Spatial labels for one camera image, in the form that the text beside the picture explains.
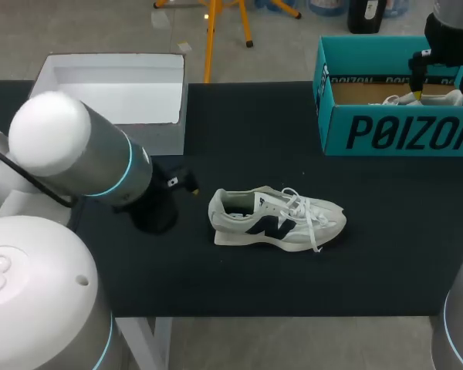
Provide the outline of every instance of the sneaker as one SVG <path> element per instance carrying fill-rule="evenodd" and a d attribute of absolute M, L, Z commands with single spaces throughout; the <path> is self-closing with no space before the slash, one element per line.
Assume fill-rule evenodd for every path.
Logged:
<path fill-rule="evenodd" d="M 410 92 L 402 96 L 399 103 L 406 106 L 462 106 L 463 94 L 456 89 L 446 95 L 422 95 L 420 100 L 416 100 L 415 95 Z"/>
<path fill-rule="evenodd" d="M 412 92 L 407 95 L 388 96 L 382 103 L 383 106 L 462 106 L 463 94 L 456 89 L 448 92 L 446 95 L 422 95 L 420 100 L 415 98 Z"/>
<path fill-rule="evenodd" d="M 287 252 L 313 249 L 338 235 L 346 224 L 343 208 L 326 200 L 300 196 L 285 188 L 249 191 L 219 189 L 208 216 L 217 245 L 269 243 Z"/>

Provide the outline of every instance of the new balance logo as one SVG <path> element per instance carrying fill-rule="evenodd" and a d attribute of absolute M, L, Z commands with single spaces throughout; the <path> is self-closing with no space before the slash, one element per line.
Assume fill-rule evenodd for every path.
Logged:
<path fill-rule="evenodd" d="M 296 225 L 293 220 L 285 220 L 281 227 L 278 227 L 279 219 L 276 216 L 261 217 L 254 226 L 246 231 L 247 234 L 259 234 L 264 231 L 266 237 L 274 237 L 275 239 L 283 239 Z"/>

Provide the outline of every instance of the black cable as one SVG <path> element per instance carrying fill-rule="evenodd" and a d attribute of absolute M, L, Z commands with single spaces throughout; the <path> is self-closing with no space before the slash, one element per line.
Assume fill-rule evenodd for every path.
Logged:
<path fill-rule="evenodd" d="M 53 191 L 51 191 L 48 187 L 43 185 L 40 181 L 38 181 L 35 177 L 33 177 L 29 172 L 27 172 L 22 167 L 12 162 L 9 158 L 7 158 L 2 153 L 0 153 L 0 160 L 3 163 L 5 163 L 7 166 L 12 168 L 16 173 L 24 177 L 27 181 L 29 181 L 34 187 L 36 187 L 36 189 L 46 194 L 48 197 L 52 198 L 58 204 L 64 207 L 67 207 L 67 208 L 73 208 L 76 205 L 77 199 L 74 198 L 72 202 L 62 199 L 59 195 L 53 193 Z"/>

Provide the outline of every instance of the black tabletop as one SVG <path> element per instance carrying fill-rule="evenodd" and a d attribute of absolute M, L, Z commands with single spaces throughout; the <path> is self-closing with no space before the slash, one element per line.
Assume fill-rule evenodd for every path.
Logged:
<path fill-rule="evenodd" d="M 0 85 L 0 128 L 27 82 Z M 435 315 L 463 261 L 463 159 L 326 157 L 310 82 L 190 85 L 185 163 L 201 193 L 176 199 L 162 236 L 87 201 L 76 232 L 116 316 Z M 345 208 L 321 254 L 219 247 L 207 233 L 220 187 L 269 185 Z"/>

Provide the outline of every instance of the shoe sole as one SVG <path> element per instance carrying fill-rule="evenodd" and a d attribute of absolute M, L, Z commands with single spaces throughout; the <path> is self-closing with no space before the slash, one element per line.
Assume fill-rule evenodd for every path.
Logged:
<path fill-rule="evenodd" d="M 326 240 L 322 240 L 322 243 L 318 243 L 317 247 L 320 247 L 324 243 L 331 241 L 337 235 L 334 235 Z M 233 245 L 233 246 L 244 246 L 257 243 L 267 243 L 277 246 L 286 252 L 301 252 L 313 249 L 311 243 L 288 243 L 283 240 L 275 239 L 274 237 L 266 237 L 265 235 L 251 235 L 251 234 L 233 234 L 224 233 L 222 231 L 215 231 L 214 242 L 216 245 Z"/>

